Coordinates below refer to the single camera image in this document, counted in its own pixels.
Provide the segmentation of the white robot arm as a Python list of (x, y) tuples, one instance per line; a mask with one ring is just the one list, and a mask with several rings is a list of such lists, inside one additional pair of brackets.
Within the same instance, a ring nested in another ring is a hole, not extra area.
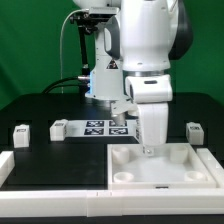
[(85, 97), (110, 104), (122, 126), (137, 118), (135, 136), (144, 153), (166, 143), (168, 102), (173, 98), (170, 62), (193, 41), (184, 0), (73, 0), (77, 21), (95, 35), (95, 67)]

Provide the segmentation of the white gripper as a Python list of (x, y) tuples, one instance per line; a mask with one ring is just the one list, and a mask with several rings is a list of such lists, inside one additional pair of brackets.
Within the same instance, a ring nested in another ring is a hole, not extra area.
[(117, 126), (124, 126), (126, 116), (138, 116), (143, 153), (153, 156), (154, 146), (166, 143), (168, 102), (173, 98), (169, 75), (125, 79), (126, 94), (133, 100), (111, 104), (111, 117)]

